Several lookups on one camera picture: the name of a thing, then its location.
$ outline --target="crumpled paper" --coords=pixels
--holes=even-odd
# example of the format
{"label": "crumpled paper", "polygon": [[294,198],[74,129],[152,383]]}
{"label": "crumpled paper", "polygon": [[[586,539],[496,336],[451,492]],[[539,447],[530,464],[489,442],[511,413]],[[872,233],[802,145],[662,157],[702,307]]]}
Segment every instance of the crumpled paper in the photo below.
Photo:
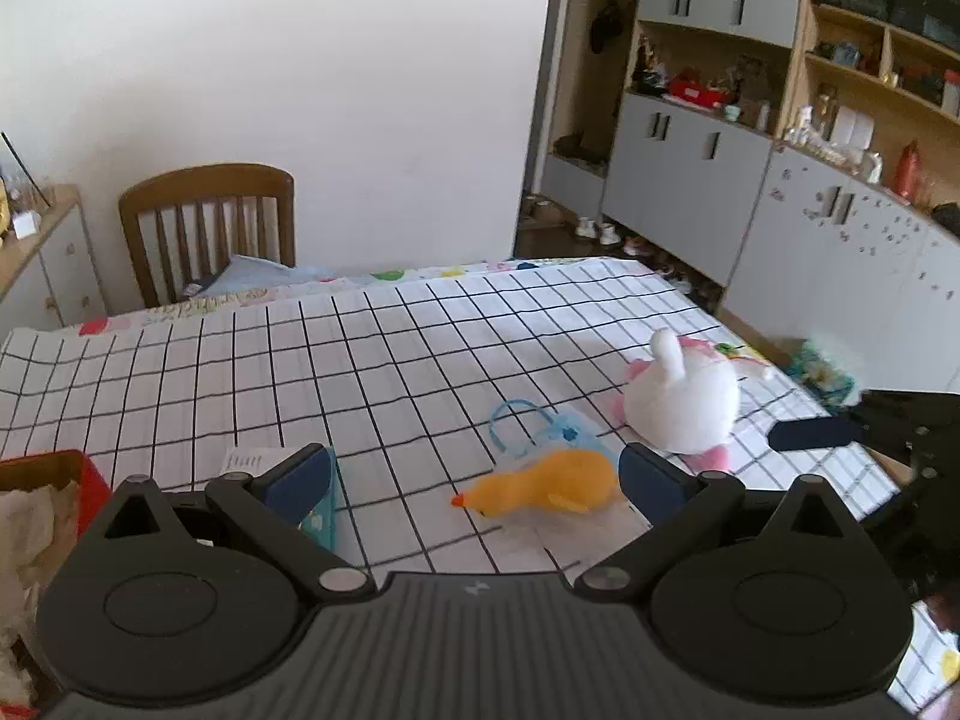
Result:
{"label": "crumpled paper", "polygon": [[47,485],[0,493],[0,704],[30,706],[30,675],[17,666],[11,647],[23,640],[28,652],[40,655],[37,599],[77,541],[77,493],[75,482],[63,490]]}

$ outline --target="wall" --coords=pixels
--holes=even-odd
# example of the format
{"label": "wall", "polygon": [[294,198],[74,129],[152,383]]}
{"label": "wall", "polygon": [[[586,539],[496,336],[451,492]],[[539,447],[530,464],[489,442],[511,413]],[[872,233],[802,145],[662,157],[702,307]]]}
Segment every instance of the wall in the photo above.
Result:
{"label": "wall", "polygon": [[118,194],[210,162],[296,180],[304,265],[509,255],[547,0],[0,0],[0,127],[80,186],[114,311]]}

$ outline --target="white grid tablecloth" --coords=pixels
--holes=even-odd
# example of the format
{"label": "white grid tablecloth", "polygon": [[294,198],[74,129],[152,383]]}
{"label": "white grid tablecloth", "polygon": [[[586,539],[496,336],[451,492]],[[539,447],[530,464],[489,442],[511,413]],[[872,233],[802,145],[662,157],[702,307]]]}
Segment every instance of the white grid tablecloth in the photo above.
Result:
{"label": "white grid tablecloth", "polygon": [[[234,445],[332,445],[343,502],[338,552],[378,583],[394,570],[573,570],[518,546],[496,522],[450,506],[499,459],[486,424],[502,400],[573,408],[613,450],[637,440],[611,401],[651,334],[742,346],[636,262],[598,259],[315,295],[125,333],[71,338],[17,330],[0,352],[0,457],[83,448],[109,483],[148,473],[193,490]],[[822,410],[779,372],[742,382],[731,465],[751,488],[819,473],[858,517],[894,485],[858,447],[779,455],[777,419]],[[534,413],[498,423],[522,442]],[[915,709],[942,686],[947,643],[925,612],[892,693]]]}

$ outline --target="pink plush foot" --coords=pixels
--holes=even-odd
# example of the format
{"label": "pink plush foot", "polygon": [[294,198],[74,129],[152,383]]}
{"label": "pink plush foot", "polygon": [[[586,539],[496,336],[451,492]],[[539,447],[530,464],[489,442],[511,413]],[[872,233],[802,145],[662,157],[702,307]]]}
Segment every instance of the pink plush foot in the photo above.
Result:
{"label": "pink plush foot", "polygon": [[631,382],[653,364],[653,360],[634,360],[630,363],[630,365],[627,365],[627,381]]}
{"label": "pink plush foot", "polygon": [[723,445],[714,446],[702,455],[682,455],[681,457],[694,473],[730,470],[730,452]]}
{"label": "pink plush foot", "polygon": [[618,394],[611,403],[611,411],[613,412],[613,418],[621,425],[627,424],[627,413],[623,407],[624,398],[623,394]]}

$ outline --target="yellow rubber duck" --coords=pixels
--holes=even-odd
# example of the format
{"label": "yellow rubber duck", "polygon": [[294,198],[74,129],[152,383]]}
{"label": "yellow rubber duck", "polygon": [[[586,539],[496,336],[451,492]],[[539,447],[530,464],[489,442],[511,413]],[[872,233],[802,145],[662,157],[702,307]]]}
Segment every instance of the yellow rubber duck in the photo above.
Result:
{"label": "yellow rubber duck", "polygon": [[587,514],[619,490],[616,470],[599,452],[564,449],[529,469],[491,474],[450,502],[483,517],[502,517],[523,507]]}

